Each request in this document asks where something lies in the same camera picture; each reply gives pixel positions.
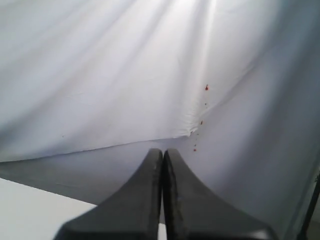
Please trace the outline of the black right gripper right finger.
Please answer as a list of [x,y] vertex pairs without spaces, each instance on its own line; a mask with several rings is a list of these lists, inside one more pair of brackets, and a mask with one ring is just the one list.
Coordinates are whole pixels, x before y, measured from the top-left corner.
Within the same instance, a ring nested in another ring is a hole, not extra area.
[[215,195],[178,150],[164,153],[163,208],[169,240],[276,240],[266,223]]

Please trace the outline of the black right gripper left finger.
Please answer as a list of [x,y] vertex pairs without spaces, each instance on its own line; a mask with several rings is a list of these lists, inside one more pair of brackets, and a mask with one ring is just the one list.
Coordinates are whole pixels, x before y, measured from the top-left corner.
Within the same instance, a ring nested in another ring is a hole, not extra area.
[[163,153],[148,151],[131,178],[113,195],[64,223],[58,240],[156,240],[162,203]]

